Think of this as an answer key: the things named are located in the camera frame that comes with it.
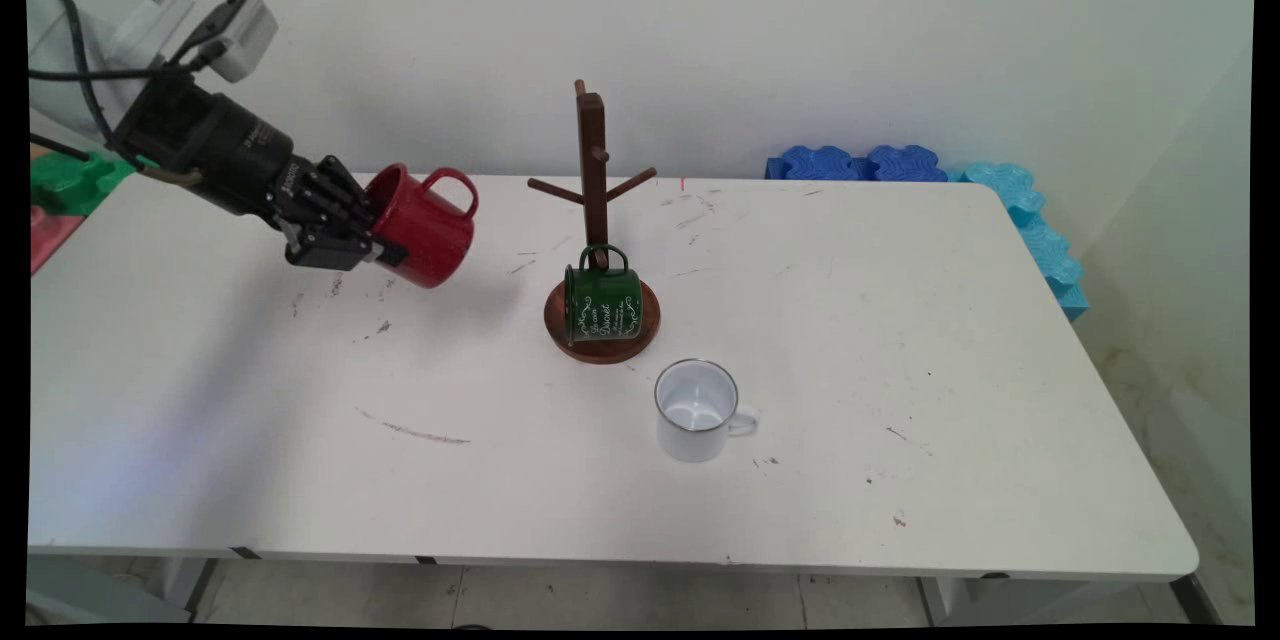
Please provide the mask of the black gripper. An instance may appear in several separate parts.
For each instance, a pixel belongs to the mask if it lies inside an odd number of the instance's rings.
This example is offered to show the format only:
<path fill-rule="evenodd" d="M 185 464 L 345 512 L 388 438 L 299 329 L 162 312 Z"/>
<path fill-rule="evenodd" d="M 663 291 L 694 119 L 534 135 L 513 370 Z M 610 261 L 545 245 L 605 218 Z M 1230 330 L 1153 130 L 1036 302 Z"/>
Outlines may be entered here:
<path fill-rule="evenodd" d="M 289 265 L 346 273 L 360 262 L 399 268 L 410 257 L 376 233 L 370 198 L 338 157 L 294 154 L 288 134 L 224 93 L 183 93 L 183 172 L 198 175 L 186 189 L 236 216 L 284 219 Z M 334 225 L 298 224 L 321 215 Z"/>

